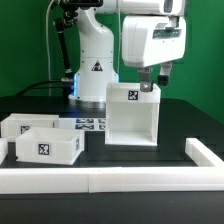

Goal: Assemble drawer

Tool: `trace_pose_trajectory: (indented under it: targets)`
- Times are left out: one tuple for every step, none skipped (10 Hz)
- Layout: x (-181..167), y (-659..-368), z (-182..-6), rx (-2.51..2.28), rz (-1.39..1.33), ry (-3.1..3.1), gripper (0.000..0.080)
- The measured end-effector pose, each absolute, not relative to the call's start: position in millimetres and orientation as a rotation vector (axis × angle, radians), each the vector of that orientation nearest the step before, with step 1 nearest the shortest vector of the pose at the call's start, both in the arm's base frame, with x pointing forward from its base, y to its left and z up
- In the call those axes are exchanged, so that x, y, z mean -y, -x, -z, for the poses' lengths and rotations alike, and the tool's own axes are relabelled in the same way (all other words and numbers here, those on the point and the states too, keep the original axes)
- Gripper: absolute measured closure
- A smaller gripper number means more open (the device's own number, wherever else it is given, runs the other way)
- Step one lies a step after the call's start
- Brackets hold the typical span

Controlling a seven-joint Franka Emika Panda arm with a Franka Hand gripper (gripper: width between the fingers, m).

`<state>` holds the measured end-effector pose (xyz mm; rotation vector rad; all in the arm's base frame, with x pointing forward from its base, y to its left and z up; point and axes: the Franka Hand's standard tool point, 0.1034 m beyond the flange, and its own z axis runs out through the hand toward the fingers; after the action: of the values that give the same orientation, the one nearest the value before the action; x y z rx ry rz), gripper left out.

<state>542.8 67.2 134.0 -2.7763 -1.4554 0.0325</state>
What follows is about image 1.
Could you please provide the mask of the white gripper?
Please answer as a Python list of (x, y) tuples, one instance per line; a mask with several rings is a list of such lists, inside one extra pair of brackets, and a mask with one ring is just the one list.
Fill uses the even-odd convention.
[(140, 90), (153, 90), (152, 68), (161, 64), (158, 84), (167, 86), (172, 62), (183, 57), (186, 42), (186, 21), (179, 17), (171, 25), (166, 16), (127, 16), (122, 27), (122, 58), (124, 64), (138, 69)]

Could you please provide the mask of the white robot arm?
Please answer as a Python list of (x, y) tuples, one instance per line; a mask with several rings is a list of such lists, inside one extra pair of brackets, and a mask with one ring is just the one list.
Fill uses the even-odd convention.
[(78, 27), (80, 67), (74, 74), (73, 96), (85, 104), (106, 102), (106, 87), (119, 81), (114, 70), (114, 35), (97, 14), (125, 15), (121, 47), (124, 64), (138, 69), (140, 90), (151, 92), (151, 68), (161, 67), (158, 83), (167, 85), (172, 62), (183, 57), (186, 0), (59, 0), (62, 24)]

